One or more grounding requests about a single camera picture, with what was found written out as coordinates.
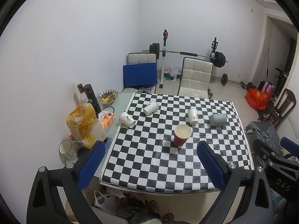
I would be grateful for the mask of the red ribbed paper cup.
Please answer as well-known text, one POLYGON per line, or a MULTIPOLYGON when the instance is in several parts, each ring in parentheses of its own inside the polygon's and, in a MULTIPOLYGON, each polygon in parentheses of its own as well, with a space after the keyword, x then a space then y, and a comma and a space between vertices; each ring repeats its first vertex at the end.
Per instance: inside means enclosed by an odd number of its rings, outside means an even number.
POLYGON ((174 130, 174 143, 182 146, 192 134, 192 129, 186 124, 179 124, 174 130))

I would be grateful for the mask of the grey cylindrical cup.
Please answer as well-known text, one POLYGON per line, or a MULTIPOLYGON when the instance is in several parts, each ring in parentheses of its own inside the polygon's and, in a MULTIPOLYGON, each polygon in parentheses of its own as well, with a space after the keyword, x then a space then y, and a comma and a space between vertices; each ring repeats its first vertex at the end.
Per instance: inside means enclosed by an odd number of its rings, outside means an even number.
POLYGON ((209 123, 211 126, 224 126, 227 122, 226 114, 211 114, 209 116, 209 123))

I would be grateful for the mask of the white cup with bamboo print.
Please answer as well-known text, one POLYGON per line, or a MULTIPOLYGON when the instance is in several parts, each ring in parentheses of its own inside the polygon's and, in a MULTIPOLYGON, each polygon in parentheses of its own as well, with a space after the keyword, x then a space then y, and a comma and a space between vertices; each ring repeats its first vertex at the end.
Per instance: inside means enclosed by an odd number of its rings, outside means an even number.
POLYGON ((189 109, 187 112, 189 122, 192 126, 198 124, 198 110, 197 109, 189 109))

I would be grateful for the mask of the white cup with calligraphy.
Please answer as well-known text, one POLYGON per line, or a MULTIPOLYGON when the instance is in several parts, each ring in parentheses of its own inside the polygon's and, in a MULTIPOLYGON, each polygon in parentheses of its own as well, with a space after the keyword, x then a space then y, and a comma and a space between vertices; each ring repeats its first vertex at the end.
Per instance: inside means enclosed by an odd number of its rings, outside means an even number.
POLYGON ((133 126, 135 126, 135 124, 136 124, 136 121, 127 112, 123 112, 120 114, 119 122, 124 124, 128 128, 133 128, 133 126))

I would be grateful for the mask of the white paper cup back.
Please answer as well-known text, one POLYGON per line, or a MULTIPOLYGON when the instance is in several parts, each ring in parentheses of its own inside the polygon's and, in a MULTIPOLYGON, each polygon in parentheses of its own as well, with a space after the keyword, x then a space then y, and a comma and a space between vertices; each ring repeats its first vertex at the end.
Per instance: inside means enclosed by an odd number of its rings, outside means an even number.
POLYGON ((156 101, 150 101, 150 103, 143 108, 143 112, 146 116, 150 116, 151 114, 157 112, 159 106, 156 101))

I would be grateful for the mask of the grey cloth pile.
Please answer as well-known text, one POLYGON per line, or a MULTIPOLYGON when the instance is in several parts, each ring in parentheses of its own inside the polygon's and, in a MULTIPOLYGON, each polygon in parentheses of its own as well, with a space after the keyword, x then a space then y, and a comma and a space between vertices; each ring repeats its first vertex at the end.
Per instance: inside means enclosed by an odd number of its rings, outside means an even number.
POLYGON ((267 121, 252 121, 245 127, 245 131, 251 131, 255 135, 256 139, 263 141, 266 145, 271 147, 274 152, 283 156, 280 147, 280 140, 273 124, 267 121))

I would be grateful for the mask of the dark wooden chair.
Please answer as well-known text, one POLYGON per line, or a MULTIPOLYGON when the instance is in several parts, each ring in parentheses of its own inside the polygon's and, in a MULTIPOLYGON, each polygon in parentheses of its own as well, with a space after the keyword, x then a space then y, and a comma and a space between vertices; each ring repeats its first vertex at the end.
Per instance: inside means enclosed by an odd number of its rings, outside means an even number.
POLYGON ((258 111, 258 120, 269 122, 277 128, 296 106, 296 97, 293 91, 285 88, 279 100, 268 102, 265 110, 258 111))

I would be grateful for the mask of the red plastic bag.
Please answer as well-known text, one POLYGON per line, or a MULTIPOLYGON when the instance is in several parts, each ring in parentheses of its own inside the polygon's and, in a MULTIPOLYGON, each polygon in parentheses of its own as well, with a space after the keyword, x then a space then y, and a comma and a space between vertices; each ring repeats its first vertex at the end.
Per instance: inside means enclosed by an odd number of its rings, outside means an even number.
POLYGON ((265 110, 270 102, 272 94, 269 92, 259 91, 257 88, 249 88, 245 99, 249 106, 255 110, 265 110))

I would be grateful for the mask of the white ceramic mug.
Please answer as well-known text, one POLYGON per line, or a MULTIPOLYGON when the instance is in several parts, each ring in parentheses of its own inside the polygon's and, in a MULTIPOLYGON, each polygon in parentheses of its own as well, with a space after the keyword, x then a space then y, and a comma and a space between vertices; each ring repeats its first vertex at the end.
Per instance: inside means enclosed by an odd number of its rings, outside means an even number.
POLYGON ((64 140, 59 145, 59 156, 63 164, 76 163, 78 160, 78 142, 64 140))

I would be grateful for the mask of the small dumbbell on floor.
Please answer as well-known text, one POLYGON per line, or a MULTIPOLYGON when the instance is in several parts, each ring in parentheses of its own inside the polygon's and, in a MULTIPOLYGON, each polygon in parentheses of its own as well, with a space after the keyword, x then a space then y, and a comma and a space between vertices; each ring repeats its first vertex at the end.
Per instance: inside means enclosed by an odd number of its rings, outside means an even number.
POLYGON ((228 75, 226 73, 224 73, 221 77, 221 84, 223 86, 225 86, 226 84, 230 84, 230 85, 239 85, 239 86, 246 86, 246 84, 242 81, 235 81, 235 80, 230 80, 228 78, 228 75))

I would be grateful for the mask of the black white checkered tablecloth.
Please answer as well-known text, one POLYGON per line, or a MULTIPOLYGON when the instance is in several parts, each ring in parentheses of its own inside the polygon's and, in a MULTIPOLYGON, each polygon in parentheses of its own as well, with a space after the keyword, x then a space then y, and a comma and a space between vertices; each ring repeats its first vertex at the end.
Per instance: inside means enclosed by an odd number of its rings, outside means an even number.
POLYGON ((214 185, 197 156, 205 141, 226 162, 253 169, 242 122, 230 101, 134 93, 99 180, 123 190, 198 193, 214 185))

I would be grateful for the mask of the barbell with black plates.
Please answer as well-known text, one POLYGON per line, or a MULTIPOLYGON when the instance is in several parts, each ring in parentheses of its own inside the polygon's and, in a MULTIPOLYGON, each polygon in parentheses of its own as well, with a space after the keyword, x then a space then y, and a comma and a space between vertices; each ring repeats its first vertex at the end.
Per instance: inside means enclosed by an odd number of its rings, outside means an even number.
POLYGON ((167 51, 167 50, 158 50, 160 48, 159 43, 152 43, 149 45, 149 50, 142 50, 143 52, 150 52, 154 53, 157 56, 157 59, 160 57, 160 55, 165 56, 167 53, 172 54, 180 54, 184 56, 190 56, 190 57, 203 57, 208 58, 209 61, 217 68, 224 67, 228 61, 226 60, 225 55, 222 52, 216 51, 218 42, 213 42, 211 46, 211 56, 202 56, 197 53, 190 53, 190 52, 178 52, 178 51, 167 51))

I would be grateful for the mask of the orange tissue pack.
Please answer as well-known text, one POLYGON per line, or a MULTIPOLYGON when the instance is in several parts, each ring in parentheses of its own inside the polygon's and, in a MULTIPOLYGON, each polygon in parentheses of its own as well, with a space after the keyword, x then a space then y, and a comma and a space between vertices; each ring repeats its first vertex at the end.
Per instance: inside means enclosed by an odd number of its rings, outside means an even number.
POLYGON ((103 129, 107 131, 115 119, 115 114, 108 111, 101 111, 98 117, 103 129))

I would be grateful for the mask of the barbell rack stand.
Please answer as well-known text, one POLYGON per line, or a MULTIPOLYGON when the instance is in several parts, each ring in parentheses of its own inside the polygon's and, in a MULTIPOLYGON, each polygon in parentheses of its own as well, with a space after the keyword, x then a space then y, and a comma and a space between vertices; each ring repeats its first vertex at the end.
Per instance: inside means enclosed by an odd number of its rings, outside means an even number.
MULTIPOLYGON (((168 39, 168 31, 165 29, 163 32, 163 49, 166 50, 167 46, 166 46, 166 41, 168 39)), ((164 61, 165 61, 166 55, 162 56, 162 68, 161 68, 161 75, 160 75, 160 84, 159 84, 159 88, 163 88, 164 85, 164 73, 165 73, 165 67, 164 67, 164 61)))

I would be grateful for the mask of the plastic bag by rack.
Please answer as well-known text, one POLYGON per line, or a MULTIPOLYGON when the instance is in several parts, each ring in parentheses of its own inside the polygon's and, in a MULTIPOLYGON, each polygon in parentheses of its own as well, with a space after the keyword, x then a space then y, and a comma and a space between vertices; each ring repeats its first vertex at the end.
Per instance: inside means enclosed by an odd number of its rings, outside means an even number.
POLYGON ((167 69, 167 77, 169 79, 172 79, 173 82, 177 80, 178 77, 180 77, 180 67, 179 66, 174 66, 174 67, 169 67, 167 69))

